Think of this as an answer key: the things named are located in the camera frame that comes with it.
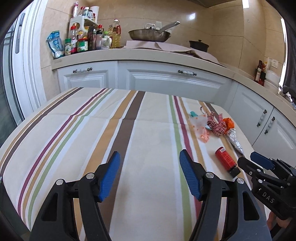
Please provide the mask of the person's right hand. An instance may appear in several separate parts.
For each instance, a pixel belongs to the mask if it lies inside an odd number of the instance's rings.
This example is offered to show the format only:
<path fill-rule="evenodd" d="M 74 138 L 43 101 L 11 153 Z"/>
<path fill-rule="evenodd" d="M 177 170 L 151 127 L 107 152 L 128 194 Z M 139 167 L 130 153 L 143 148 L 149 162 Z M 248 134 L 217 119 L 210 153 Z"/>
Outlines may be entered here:
<path fill-rule="evenodd" d="M 276 222 L 281 228 L 287 228 L 290 221 L 291 221 L 291 218 L 288 218 L 286 220 L 281 220 L 271 211 L 267 219 L 267 226 L 269 230 L 271 230 L 273 228 L 273 224 Z"/>

